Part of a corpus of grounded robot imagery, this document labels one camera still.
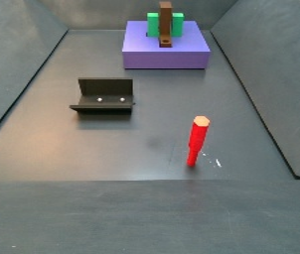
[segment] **purple platform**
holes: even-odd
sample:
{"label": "purple platform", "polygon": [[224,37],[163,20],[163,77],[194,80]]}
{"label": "purple platform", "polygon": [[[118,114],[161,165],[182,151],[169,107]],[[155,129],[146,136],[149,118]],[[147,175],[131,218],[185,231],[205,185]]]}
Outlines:
{"label": "purple platform", "polygon": [[159,48],[158,38],[146,37],[146,21],[128,21],[123,40],[124,68],[206,68],[210,49],[195,21],[185,21],[183,36],[173,48]]}

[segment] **red peg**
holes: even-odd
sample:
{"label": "red peg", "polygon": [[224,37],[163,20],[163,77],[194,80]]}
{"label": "red peg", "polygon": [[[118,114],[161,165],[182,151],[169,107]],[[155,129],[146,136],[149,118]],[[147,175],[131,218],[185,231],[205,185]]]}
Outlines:
{"label": "red peg", "polygon": [[198,159],[198,153],[202,149],[206,134],[209,131],[210,120],[206,116],[197,116],[193,122],[190,140],[189,140],[189,157],[187,165],[193,167]]}

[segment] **gray wall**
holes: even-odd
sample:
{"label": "gray wall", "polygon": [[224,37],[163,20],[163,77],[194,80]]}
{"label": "gray wall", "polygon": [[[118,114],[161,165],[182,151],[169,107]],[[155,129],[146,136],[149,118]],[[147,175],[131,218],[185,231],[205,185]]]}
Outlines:
{"label": "gray wall", "polygon": [[[124,29],[127,20],[158,12],[159,0],[39,0],[71,29]],[[237,0],[173,0],[175,12],[209,29]]]}
{"label": "gray wall", "polygon": [[213,34],[300,176],[300,1],[240,0]]}
{"label": "gray wall", "polygon": [[35,0],[0,0],[0,119],[66,31]]}

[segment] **green block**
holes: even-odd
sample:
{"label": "green block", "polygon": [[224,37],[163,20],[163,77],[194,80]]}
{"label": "green block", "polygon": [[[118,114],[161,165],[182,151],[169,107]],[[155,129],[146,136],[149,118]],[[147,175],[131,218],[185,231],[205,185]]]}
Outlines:
{"label": "green block", "polygon": [[171,36],[181,37],[183,35],[183,13],[173,13]]}
{"label": "green block", "polygon": [[147,37],[159,37],[159,18],[158,13],[147,13]]}

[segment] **dark gray bracket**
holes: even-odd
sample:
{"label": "dark gray bracket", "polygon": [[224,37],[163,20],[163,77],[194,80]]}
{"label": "dark gray bracket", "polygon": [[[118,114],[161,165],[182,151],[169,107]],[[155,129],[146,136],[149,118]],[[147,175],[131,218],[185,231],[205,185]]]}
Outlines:
{"label": "dark gray bracket", "polygon": [[87,78],[78,79],[80,100],[71,109],[79,113],[102,111],[131,112],[134,104],[131,78]]}

